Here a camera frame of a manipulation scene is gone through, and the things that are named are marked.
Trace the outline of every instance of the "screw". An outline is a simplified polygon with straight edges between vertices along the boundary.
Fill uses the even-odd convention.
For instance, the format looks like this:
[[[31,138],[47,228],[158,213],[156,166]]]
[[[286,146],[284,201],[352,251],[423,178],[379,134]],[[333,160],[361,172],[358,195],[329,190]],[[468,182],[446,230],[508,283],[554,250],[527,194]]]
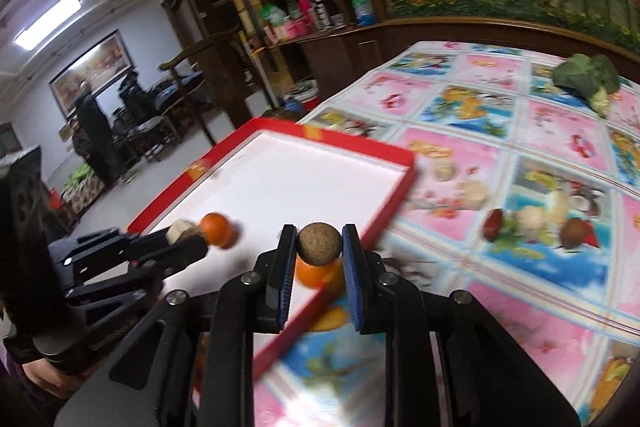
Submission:
[[[242,281],[242,284],[251,286],[252,284],[260,282],[260,274],[258,272],[244,272],[240,277],[240,280]]]
[[[180,304],[184,304],[187,300],[187,292],[184,290],[174,290],[172,292],[167,293],[166,301],[169,303],[169,306],[179,306]]]
[[[457,304],[471,304],[473,297],[468,291],[456,290],[453,292],[453,300],[457,302]]]
[[[393,286],[399,280],[400,278],[393,272],[384,272],[378,277],[378,282],[383,286]]]

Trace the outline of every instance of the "orange fruit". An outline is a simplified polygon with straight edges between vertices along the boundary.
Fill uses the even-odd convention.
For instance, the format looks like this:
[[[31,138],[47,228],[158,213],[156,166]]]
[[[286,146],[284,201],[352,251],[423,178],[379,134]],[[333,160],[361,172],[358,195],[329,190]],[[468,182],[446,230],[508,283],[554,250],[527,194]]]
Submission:
[[[236,234],[234,226],[222,214],[207,214],[200,221],[200,228],[212,247],[228,248]]]
[[[334,266],[335,261],[325,266],[313,266],[302,261],[300,257],[297,257],[295,276],[296,279],[307,288],[319,288],[332,272]]]

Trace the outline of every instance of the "picture frame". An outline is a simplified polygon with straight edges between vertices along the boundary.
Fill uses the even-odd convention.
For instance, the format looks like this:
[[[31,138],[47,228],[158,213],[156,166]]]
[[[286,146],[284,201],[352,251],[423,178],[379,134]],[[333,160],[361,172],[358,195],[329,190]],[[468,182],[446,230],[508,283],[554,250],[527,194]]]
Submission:
[[[83,82],[89,82],[94,95],[97,96],[134,67],[120,31],[115,30],[60,71],[49,82],[49,87],[60,111],[68,121],[76,111],[74,103]]]

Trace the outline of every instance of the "person in dark clothing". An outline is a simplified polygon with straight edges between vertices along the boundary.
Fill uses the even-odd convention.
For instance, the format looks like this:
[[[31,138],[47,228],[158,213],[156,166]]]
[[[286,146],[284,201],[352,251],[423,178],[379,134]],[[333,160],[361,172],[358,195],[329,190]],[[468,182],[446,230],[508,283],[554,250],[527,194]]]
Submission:
[[[105,187],[112,187],[115,179],[107,160],[104,158],[100,150],[93,146],[89,139],[89,135],[82,127],[80,127],[77,118],[74,118],[71,121],[71,129],[74,132],[71,140],[74,144],[76,154],[81,158],[84,158],[84,161],[86,161],[94,170],[95,174],[101,179]]]
[[[88,82],[83,82],[80,86],[80,94],[76,98],[75,106],[76,118],[78,118],[80,127],[86,131],[94,149],[100,151],[106,159],[111,171],[113,171],[113,178],[129,182],[132,178],[127,178],[127,168],[113,144],[113,133],[109,126],[109,120],[95,100],[91,84]]]

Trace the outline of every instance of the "patterned tablecloth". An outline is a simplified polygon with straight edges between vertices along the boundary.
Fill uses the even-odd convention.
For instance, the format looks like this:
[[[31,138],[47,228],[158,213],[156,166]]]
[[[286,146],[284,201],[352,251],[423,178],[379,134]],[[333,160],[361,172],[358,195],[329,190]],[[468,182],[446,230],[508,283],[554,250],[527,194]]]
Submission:
[[[560,62],[418,42],[302,123],[415,151],[420,175],[378,251],[422,289],[473,293],[588,423],[640,349],[640,86],[623,78],[603,120],[553,86]],[[437,155],[456,165],[449,182]],[[479,211],[458,208],[469,179],[489,187]],[[489,209],[526,205],[546,210],[537,238],[482,238]],[[587,221],[585,243],[562,248],[552,216]],[[381,426],[383,339],[356,334],[344,302],[314,329],[258,383],[257,425]]]

